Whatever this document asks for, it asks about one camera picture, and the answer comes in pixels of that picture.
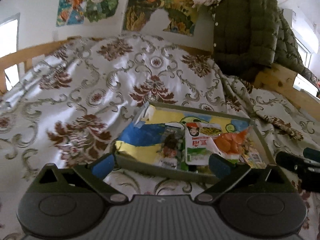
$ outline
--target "gray plastic base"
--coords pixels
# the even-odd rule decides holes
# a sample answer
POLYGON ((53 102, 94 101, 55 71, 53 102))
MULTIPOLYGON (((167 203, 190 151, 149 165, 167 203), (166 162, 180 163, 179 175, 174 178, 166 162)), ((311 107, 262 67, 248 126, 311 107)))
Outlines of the gray plastic base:
MULTIPOLYGON (((254 240, 228 227, 214 208, 187 195, 136 195, 127 205, 112 207, 93 230, 74 240, 254 240)), ((301 240, 297 235, 283 240, 301 240)), ((24 240, 39 240, 26 236, 24 240)))

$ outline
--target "quilted jacket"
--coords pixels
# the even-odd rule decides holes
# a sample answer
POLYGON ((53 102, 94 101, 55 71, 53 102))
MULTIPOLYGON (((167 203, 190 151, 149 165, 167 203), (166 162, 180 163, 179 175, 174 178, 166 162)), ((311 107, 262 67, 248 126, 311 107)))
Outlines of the quilted jacket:
POLYGON ((276 62, 316 82, 303 66, 277 0, 222 0, 209 11, 215 25, 213 58, 225 74, 253 81, 260 70, 276 62))

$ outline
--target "white air conditioner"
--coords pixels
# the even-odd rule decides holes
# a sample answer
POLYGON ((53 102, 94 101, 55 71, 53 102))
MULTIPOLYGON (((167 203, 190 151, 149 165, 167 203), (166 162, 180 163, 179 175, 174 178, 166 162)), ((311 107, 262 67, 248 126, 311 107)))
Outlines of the white air conditioner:
POLYGON ((283 9, 283 15, 296 38, 310 51, 310 53, 318 53, 319 40, 313 32, 313 29, 304 20, 304 16, 299 13, 297 14, 291 9, 283 9))

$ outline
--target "bedspread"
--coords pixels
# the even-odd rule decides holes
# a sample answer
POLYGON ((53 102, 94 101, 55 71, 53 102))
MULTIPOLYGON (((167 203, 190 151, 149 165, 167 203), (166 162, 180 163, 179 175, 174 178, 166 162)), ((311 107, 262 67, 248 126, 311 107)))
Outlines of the bedspread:
MULTIPOLYGON (((70 41, 37 63, 0 104, 0 239, 23 236, 16 208, 46 163, 63 168, 96 160, 146 101, 254 119, 273 154, 320 150, 318 123, 281 95, 223 75, 209 57, 139 33, 70 41)), ((300 235, 320 239, 319 195, 302 191, 297 177, 287 176, 308 207, 300 235)), ((129 197, 194 197, 208 187, 122 169, 105 182, 129 197)))

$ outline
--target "box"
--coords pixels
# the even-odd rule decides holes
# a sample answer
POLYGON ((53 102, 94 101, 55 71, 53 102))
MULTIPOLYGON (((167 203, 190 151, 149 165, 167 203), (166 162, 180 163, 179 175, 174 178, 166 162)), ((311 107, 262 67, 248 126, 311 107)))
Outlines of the box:
MULTIPOLYGON (((248 118, 184 106, 162 103, 146 103, 136 114, 131 125, 139 126, 143 124, 169 122, 183 123, 183 120, 185 120, 186 122, 193 122, 194 119, 198 119, 203 122, 218 123, 222 128, 222 132, 227 132, 226 129, 228 129, 228 126, 231 123, 239 123, 240 125, 245 125, 247 123, 247 127, 253 127, 253 129, 250 129, 248 138, 254 143, 262 160, 265 162, 265 164, 275 163, 267 144, 265 143, 262 135, 255 125, 255 122, 248 118)), ((121 147, 122 144, 120 145, 120 151, 118 151, 116 143, 114 142, 111 150, 114 153, 116 163, 120 168, 137 171, 146 175, 160 176, 175 180, 192 181, 197 183, 215 184, 219 181, 219 179, 215 177, 214 174, 196 173, 191 171, 159 167, 152 165, 152 161, 148 160, 144 160, 144 162, 137 161, 137 158, 122 153, 121 147)))

